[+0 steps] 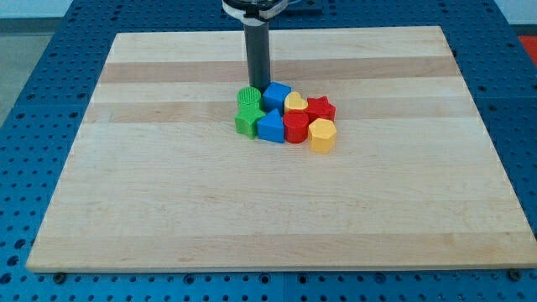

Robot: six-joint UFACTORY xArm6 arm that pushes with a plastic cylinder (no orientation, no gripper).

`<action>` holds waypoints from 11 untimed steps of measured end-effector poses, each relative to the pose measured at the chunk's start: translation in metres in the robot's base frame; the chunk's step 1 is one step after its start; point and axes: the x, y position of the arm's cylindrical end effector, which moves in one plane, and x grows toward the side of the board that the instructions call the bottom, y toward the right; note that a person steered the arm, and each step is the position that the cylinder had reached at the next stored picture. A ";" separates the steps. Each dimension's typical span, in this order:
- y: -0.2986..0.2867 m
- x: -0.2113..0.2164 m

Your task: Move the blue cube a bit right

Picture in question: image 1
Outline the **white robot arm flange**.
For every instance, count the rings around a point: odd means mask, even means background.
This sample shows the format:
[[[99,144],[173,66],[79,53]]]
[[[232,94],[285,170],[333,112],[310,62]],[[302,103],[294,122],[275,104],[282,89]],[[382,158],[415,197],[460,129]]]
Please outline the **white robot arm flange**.
[[[231,17],[243,23],[257,20],[268,22],[282,13],[289,0],[222,0],[222,8]]]

